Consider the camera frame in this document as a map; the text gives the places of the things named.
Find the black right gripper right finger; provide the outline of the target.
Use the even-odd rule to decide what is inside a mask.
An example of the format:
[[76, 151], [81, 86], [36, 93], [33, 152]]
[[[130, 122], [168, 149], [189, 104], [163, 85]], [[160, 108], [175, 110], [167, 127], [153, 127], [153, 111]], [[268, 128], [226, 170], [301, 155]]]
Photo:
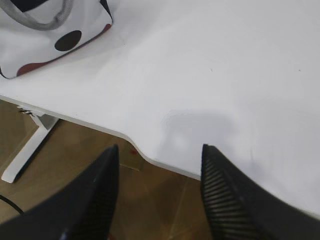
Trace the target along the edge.
[[201, 199], [215, 240], [318, 240], [319, 219], [264, 190], [215, 146], [201, 155]]

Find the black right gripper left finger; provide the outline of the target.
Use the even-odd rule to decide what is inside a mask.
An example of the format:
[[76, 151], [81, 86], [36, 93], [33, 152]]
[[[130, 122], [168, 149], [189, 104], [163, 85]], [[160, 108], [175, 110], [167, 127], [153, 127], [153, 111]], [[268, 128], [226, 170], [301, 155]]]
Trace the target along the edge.
[[108, 147], [45, 201], [0, 225], [2, 240], [107, 240], [119, 193], [119, 148]]

